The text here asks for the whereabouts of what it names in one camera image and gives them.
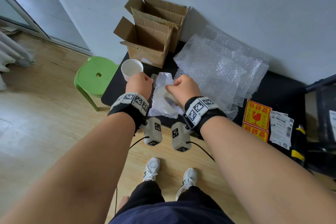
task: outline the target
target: orange fragile label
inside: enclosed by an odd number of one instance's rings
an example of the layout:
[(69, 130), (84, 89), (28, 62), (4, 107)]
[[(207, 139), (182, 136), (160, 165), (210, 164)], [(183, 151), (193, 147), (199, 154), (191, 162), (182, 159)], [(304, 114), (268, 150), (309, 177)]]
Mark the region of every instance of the orange fragile label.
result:
[(264, 142), (267, 142), (268, 140), (268, 131), (262, 130), (247, 123), (243, 123), (243, 129), (259, 137)]
[(243, 122), (268, 131), (271, 110), (271, 107), (249, 100), (246, 104)]

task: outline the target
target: white sneaker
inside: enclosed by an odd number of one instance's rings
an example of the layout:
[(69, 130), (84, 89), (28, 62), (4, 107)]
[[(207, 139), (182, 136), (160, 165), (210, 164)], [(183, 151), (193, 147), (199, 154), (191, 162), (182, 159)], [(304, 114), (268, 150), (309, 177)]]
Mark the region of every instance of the white sneaker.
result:
[(151, 158), (146, 165), (145, 176), (143, 177), (144, 181), (155, 181), (158, 171), (160, 169), (160, 160), (158, 158)]
[(188, 189), (191, 186), (195, 186), (197, 182), (197, 172), (193, 168), (188, 168), (188, 170), (183, 175), (183, 182), (181, 188), (178, 190), (175, 200), (177, 201), (179, 199), (179, 196), (181, 195), (182, 191), (184, 189)]

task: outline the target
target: hand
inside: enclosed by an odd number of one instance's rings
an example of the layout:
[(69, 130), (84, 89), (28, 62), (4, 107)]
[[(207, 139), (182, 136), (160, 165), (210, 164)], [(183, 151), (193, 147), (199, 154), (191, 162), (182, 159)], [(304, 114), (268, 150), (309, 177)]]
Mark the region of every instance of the hand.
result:
[(177, 78), (174, 85), (166, 85), (166, 90), (173, 94), (177, 101), (183, 106), (185, 106), (186, 102), (192, 97), (201, 96), (201, 91), (197, 83), (186, 74)]
[(145, 73), (139, 72), (133, 74), (126, 84), (126, 92), (136, 92), (142, 95), (146, 100), (149, 99), (152, 93), (152, 84), (154, 80), (149, 78)]

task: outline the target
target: green stool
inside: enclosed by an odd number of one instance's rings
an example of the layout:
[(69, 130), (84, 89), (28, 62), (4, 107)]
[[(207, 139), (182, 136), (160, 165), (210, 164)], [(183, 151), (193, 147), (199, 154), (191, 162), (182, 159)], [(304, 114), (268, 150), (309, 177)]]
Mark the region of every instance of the green stool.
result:
[(107, 58), (92, 56), (77, 71), (75, 86), (96, 111), (99, 109), (89, 94), (101, 98), (118, 67), (119, 65)]

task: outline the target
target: black tabletop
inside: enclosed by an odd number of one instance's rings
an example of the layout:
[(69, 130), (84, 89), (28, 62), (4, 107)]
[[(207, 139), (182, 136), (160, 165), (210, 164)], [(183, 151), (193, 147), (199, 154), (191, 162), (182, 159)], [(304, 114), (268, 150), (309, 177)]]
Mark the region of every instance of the black tabletop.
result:
[[(182, 49), (184, 44), (184, 42), (180, 42), (178, 44), (175, 54)], [(178, 69), (173, 60), (175, 54), (171, 52), (168, 53), (163, 68), (157, 68), (151, 65), (143, 64), (144, 73), (151, 77), (152, 74), (167, 72), (171, 73), (174, 78), (174, 75)], [(121, 64), (127, 59), (129, 59), (128, 53), (125, 55)], [(101, 98), (102, 103), (105, 105), (111, 106), (120, 95), (125, 93), (127, 82), (121, 73), (120, 67), (121, 66), (119, 66), (117, 69), (114, 77), (112, 78)], [(304, 87), (305, 84), (302, 82), (268, 71), (262, 79), (258, 90), (253, 94), (252, 100), (257, 103), (269, 106), (275, 111), (287, 113), (289, 117), (295, 120), (293, 124), (294, 127), (297, 127), (300, 124), (306, 128)], [(150, 105), (152, 104), (152, 96), (149, 98), (148, 102)], [(239, 126), (241, 126), (243, 123), (246, 102), (247, 100), (245, 99), (243, 107), (239, 107), (238, 114), (233, 120), (233, 122)], [(171, 126), (178, 121), (185, 123), (182, 116), (180, 115), (178, 119), (171, 119), (164, 116), (157, 116), (157, 118), (161, 121), (162, 125), (169, 128), (171, 128)], [(272, 144), (275, 148), (286, 154), (289, 152), (286, 149), (271, 143), (270, 141), (268, 143)]]

